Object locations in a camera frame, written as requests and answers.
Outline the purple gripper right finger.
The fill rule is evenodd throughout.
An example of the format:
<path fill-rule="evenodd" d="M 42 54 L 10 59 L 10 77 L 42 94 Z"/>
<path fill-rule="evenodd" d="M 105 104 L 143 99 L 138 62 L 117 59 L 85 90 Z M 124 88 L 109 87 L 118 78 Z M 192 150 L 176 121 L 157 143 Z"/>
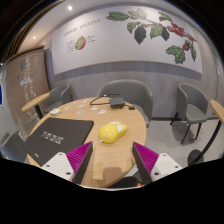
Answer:
<path fill-rule="evenodd" d="M 167 153 L 157 154 L 136 142 L 133 143 L 132 154 L 144 185 L 182 169 Z"/>

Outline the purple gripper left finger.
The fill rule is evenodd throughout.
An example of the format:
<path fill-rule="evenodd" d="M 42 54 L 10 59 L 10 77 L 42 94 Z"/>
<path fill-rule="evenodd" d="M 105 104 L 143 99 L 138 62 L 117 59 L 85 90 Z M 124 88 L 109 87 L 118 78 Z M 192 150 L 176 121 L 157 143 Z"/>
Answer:
<path fill-rule="evenodd" d="M 57 153 L 42 166 L 42 169 L 80 185 L 92 153 L 93 143 L 88 142 L 68 153 Z"/>

